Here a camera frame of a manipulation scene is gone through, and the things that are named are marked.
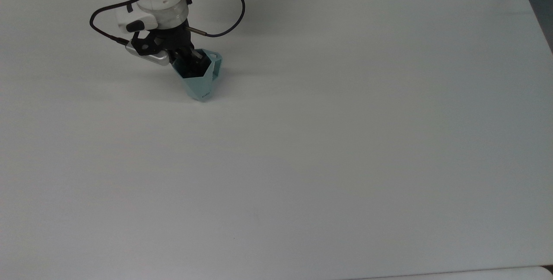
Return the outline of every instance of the table surface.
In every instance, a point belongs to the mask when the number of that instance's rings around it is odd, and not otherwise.
[[[553,263],[553,56],[528,0],[246,0],[215,96],[0,0],[6,279],[343,280]],[[238,0],[193,0],[217,32]],[[117,33],[114,15],[98,26]]]

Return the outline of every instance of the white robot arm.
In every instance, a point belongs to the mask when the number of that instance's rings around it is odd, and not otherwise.
[[[133,55],[160,65],[172,64],[188,94],[202,101],[211,95],[211,82],[219,75],[222,58],[216,52],[195,49],[190,40],[191,32],[207,37],[228,34],[245,14],[245,1],[241,2],[239,19],[220,34],[208,34],[188,25],[188,5],[192,3],[191,0],[129,0],[96,10],[90,18],[90,25],[107,38],[125,45]],[[130,41],[107,34],[94,25],[95,17],[107,10],[116,11],[122,32],[133,33]],[[142,31],[148,32],[145,38],[139,37]],[[213,75],[213,79],[207,78],[208,75]]]

